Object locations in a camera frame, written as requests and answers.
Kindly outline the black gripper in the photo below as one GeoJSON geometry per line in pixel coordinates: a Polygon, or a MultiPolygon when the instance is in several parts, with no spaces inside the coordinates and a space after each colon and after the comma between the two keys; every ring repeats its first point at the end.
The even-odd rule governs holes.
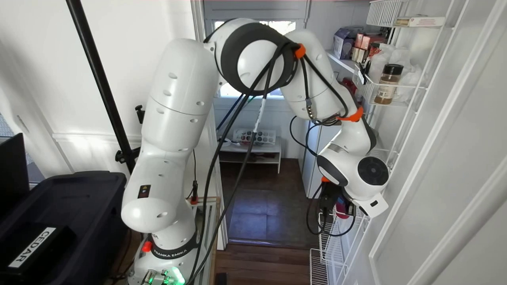
{"type": "Polygon", "coordinates": [[[320,183],[318,209],[323,214],[323,221],[331,216],[337,219],[354,219],[353,205],[345,197],[345,190],[329,181],[320,183]]]}

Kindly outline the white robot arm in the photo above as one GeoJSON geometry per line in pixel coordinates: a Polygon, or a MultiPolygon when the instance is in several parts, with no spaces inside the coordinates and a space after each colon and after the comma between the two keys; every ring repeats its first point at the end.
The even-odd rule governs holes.
{"type": "Polygon", "coordinates": [[[334,80],[324,48],[307,31],[280,34],[255,19],[223,23],[202,42],[177,38],[160,61],[141,126],[139,157],[123,192],[123,224],[147,236],[142,260],[187,260],[198,249],[185,202],[190,154],[198,146],[218,84],[244,95],[280,91],[291,113],[339,133],[316,154],[323,178],[373,219],[388,209],[386,165],[372,156],[373,132],[353,95],[334,80]]]}

